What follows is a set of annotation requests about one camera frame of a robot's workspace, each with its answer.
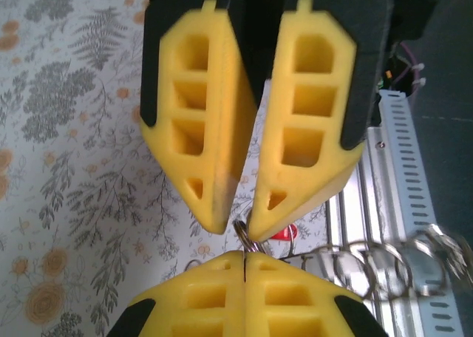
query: orange flower pattern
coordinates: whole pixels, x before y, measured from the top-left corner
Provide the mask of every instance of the orange flower pattern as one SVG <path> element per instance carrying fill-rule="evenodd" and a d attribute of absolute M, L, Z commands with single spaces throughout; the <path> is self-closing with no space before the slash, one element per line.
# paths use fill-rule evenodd
<path fill-rule="evenodd" d="M 140 12 L 136 12 L 135 16 L 133 17 L 133 21 L 136 24 L 144 24 L 144 22 L 145 22 L 145 11 L 141 10 Z"/>
<path fill-rule="evenodd" d="M 19 257 L 15 259 L 12 263 L 12 273 L 14 273 L 17 278 L 26 274 L 28 271 L 28 259 L 25 257 Z"/>
<path fill-rule="evenodd" d="M 5 198 L 8 192 L 8 186 L 10 185 L 10 181 L 5 174 L 0 174 L 0 200 Z"/>
<path fill-rule="evenodd" d="M 25 313 L 33 324 L 43 325 L 55 319 L 64 307 L 66 292 L 54 282 L 43 282 L 28 296 Z"/>
<path fill-rule="evenodd" d="M 140 122 L 140 119 L 141 119 L 140 106 L 136 106 L 136 107 L 133 108 L 133 111 L 132 111 L 133 123 L 138 124 Z"/>
<path fill-rule="evenodd" d="M 20 22 L 13 19 L 3 24 L 1 26 L 1 31 L 5 34 L 13 34 L 13 33 L 16 33 L 19 27 L 20 27 Z"/>
<path fill-rule="evenodd" d="M 9 149 L 0 149 L 0 173 L 5 171 L 11 164 L 13 153 Z"/>
<path fill-rule="evenodd" d="M 16 34 L 5 35 L 0 38 L 0 51 L 10 51 L 20 42 Z"/>
<path fill-rule="evenodd" d="M 62 273 L 67 263 L 65 250 L 55 248 L 43 258 L 43 272 L 47 276 L 58 276 Z"/>
<path fill-rule="evenodd" d="M 121 99 L 125 99 L 125 98 L 128 98 L 128 96 L 130 95 L 130 90 L 128 88 L 119 88 L 117 89 L 117 97 L 121 98 Z"/>
<path fill-rule="evenodd" d="M 239 241 L 231 227 L 203 229 L 141 134 L 149 0 L 7 3 L 16 5 L 0 6 L 0 335 L 104 337 L 125 292 L 148 288 L 143 274 L 170 279 Z M 230 220 L 251 209 L 264 104 Z M 298 249 L 324 243 L 323 214 L 313 215 L 298 221 Z M 275 256 L 288 248 L 270 244 Z"/>

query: dark background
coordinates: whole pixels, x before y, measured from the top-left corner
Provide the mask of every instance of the dark background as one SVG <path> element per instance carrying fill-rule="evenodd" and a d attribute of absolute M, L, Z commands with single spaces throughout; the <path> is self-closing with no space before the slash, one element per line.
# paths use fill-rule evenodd
<path fill-rule="evenodd" d="M 435 216 L 473 247 L 473 0 L 440 0 L 423 37 L 406 44 L 426 66 L 409 103 Z M 473 295 L 455 297 L 473 336 Z"/>

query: triangular hole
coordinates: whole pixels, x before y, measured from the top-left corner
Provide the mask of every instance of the triangular hole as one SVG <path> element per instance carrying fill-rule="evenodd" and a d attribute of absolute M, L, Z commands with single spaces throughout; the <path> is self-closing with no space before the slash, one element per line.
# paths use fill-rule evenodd
<path fill-rule="evenodd" d="M 287 193 L 285 191 L 272 191 L 269 194 L 268 210 L 273 210 L 276 206 L 286 199 Z"/>
<path fill-rule="evenodd" d="M 202 199 L 204 192 L 204 184 L 202 180 L 199 178 L 189 178 L 187 179 L 187 183 L 189 184 L 189 187 L 191 187 L 191 190 L 194 192 L 197 199 Z"/>

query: gripper jaw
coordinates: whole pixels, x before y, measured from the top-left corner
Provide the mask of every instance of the gripper jaw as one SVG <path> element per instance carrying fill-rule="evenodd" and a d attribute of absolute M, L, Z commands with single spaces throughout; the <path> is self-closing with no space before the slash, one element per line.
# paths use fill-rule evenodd
<path fill-rule="evenodd" d="M 225 231 L 271 70 L 250 238 L 270 238 L 343 189 L 361 157 L 391 9 L 392 0 L 151 0 L 141 130 L 205 230 Z"/>
<path fill-rule="evenodd" d="M 357 295 L 232 251 L 132 300 L 107 337 L 387 337 Z"/>

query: wire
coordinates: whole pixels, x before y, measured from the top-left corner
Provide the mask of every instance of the wire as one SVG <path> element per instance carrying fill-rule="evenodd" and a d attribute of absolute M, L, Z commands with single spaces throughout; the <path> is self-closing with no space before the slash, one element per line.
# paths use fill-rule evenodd
<path fill-rule="evenodd" d="M 391 51 L 389 52 L 389 58 L 392 58 L 396 54 L 396 50 L 398 49 L 399 41 L 395 41 L 392 44 Z"/>
<path fill-rule="evenodd" d="M 419 65 L 419 63 L 417 62 L 417 58 L 415 58 L 415 55 L 414 53 L 411 51 L 411 49 L 406 45 L 406 43 L 404 43 L 403 41 L 401 43 L 399 43 L 399 45 L 401 45 L 401 47 L 404 49 L 404 51 L 406 52 L 406 54 L 409 56 L 409 58 L 411 59 L 411 63 L 412 65 Z M 412 67 L 412 69 L 414 70 L 414 89 L 412 90 L 412 93 L 414 93 L 415 91 L 418 90 L 419 86 L 419 79 L 421 78 L 421 73 L 419 72 L 419 70 L 416 68 L 416 67 Z"/>
<path fill-rule="evenodd" d="M 403 77 L 406 76 L 408 71 L 412 70 L 414 72 L 414 81 L 412 82 L 412 84 L 414 85 L 414 89 L 412 90 L 412 93 L 413 93 L 418 89 L 419 84 L 421 86 L 423 85 L 421 82 L 419 82 L 419 80 L 421 78 L 421 74 L 419 73 L 419 67 L 417 67 L 417 65 L 419 65 L 419 63 L 418 63 L 417 58 L 415 57 L 414 53 L 411 51 L 411 49 L 403 41 L 401 43 L 399 43 L 398 45 L 401 46 L 404 49 L 406 54 L 409 56 L 410 61 L 406 60 L 402 56 L 399 56 L 399 55 L 395 56 L 399 60 L 406 63 L 407 66 L 404 69 L 404 71 L 401 72 L 401 74 L 398 77 L 395 78 L 395 80 L 391 83 L 391 86 L 394 86 L 395 84 L 397 84 L 397 82 L 399 82 L 400 80 L 403 79 Z"/>

